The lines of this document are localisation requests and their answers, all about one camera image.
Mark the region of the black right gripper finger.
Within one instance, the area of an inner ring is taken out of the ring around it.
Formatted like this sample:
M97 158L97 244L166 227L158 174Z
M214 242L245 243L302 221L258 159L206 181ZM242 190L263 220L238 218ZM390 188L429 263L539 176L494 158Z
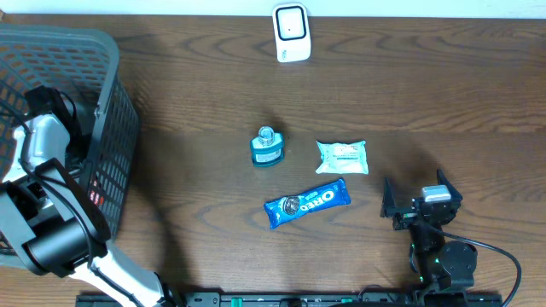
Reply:
M384 192L380 209L381 217L393 217L396 213L396 200L392 192L391 184L387 177L384 178Z
M436 171L437 181L439 185L444 185L450 193L451 200L453 202L462 202L462 195L459 191L450 183L441 169Z

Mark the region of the blue Oreo cookie pack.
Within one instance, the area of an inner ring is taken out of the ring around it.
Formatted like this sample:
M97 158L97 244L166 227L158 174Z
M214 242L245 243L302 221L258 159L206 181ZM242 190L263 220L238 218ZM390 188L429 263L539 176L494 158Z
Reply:
M270 221L270 229L276 229L309 213L350 204L351 196L346 182L343 178L339 178L300 194L267 201L264 203L264 210Z

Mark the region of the mint green wipes packet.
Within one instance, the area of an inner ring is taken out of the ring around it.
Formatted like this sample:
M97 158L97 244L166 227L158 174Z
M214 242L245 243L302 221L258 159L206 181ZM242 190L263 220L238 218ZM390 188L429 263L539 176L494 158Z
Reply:
M354 143L317 142L322 163L316 174L369 174L366 141Z

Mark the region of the red Nescafe coffee stick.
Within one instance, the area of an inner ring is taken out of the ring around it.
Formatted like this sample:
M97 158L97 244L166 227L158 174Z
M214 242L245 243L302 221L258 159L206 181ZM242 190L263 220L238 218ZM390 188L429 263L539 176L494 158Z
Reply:
M104 204L105 197L102 191L102 184L98 179L93 179L90 182L89 197L91 202L97 207L100 207Z

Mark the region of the teal lidded small jar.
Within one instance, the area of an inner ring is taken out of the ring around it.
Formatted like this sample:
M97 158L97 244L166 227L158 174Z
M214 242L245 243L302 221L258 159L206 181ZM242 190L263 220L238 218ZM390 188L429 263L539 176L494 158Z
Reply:
M252 162L255 167L269 167L284 159L284 138L269 126L262 126L250 143Z

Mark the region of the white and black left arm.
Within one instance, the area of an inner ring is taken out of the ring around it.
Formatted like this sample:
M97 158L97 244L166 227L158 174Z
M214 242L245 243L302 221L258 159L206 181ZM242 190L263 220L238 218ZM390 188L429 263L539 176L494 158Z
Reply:
M16 149L1 184L1 232L17 258L36 275L84 281L123 306L183 306L112 243L106 218L70 174L90 145L75 101L43 85L24 98L28 113L8 110Z

